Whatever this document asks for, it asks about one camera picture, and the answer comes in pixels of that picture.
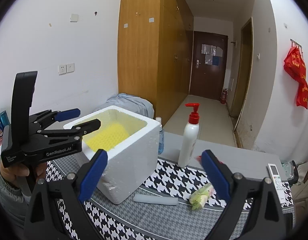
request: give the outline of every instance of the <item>human hand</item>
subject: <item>human hand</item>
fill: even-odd
[[[46,169],[47,169],[47,163],[40,163],[35,171],[37,174],[36,182],[46,177]],[[16,176],[20,177],[26,177],[29,175],[29,169],[22,163],[14,164],[8,168],[5,168],[3,163],[0,162],[0,172],[1,176],[5,181],[8,181],[10,184],[12,184],[14,187],[19,188],[19,185],[17,184]]]

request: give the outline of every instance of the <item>remote control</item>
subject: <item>remote control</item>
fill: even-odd
[[[268,163],[267,165],[268,165],[268,170],[270,172],[270,175],[272,177],[272,181],[273,181],[275,189],[276,189],[276,193],[278,195],[279,202],[281,204],[283,204],[283,203],[286,202],[285,193],[284,193],[284,187],[283,187],[283,184],[282,184],[282,181],[281,181],[281,177],[278,174],[277,167],[276,167],[275,164],[271,164],[271,163]]]

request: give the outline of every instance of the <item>gray jacket sleeve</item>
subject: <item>gray jacket sleeve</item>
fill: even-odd
[[[12,222],[24,228],[25,215],[28,204],[26,203],[20,189],[15,189],[7,184],[0,172],[0,203]]]

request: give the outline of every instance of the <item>red pump nozzle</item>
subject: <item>red pump nozzle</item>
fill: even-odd
[[[194,111],[191,112],[190,114],[189,123],[198,124],[199,115],[197,111],[198,111],[199,103],[189,103],[189,104],[185,104],[185,106],[191,106],[194,108]]]

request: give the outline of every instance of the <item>pump bottle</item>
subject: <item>pump bottle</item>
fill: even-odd
[[[185,104],[185,106],[193,107],[194,110],[193,112],[191,112],[189,116],[189,121],[184,129],[181,152],[178,158],[178,166],[180,166],[181,168],[186,167],[190,163],[190,158],[192,157],[193,154],[199,130],[199,124],[198,124],[199,115],[197,113],[199,104],[190,103],[190,104]]]

